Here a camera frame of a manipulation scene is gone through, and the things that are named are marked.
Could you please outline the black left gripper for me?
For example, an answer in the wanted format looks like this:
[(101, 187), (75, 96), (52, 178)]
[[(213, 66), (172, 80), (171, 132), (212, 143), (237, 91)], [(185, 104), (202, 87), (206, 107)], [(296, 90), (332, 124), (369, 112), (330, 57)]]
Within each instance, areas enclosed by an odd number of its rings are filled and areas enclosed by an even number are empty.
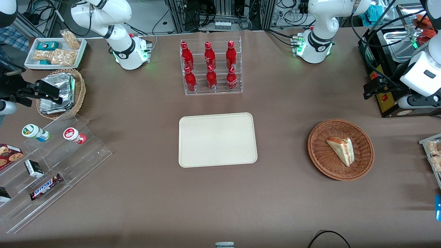
[(364, 100), (368, 100), (376, 95), (379, 101), (383, 101), (383, 95), (392, 92), (406, 92), (406, 87), (388, 78), (375, 77), (365, 84), (363, 98)]

